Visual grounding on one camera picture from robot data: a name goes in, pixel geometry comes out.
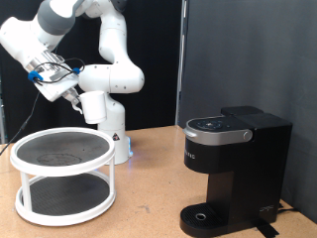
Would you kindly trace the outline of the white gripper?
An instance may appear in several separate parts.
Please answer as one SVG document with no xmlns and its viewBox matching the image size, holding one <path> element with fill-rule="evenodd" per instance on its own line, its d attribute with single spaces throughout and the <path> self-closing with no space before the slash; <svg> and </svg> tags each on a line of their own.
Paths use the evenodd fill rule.
<svg viewBox="0 0 317 238">
<path fill-rule="evenodd" d="M 72 105 L 77 105 L 79 94 L 77 71 L 67 64 L 43 63 L 32 70 L 32 82 L 39 92 L 50 102 L 63 97 Z"/>
</svg>

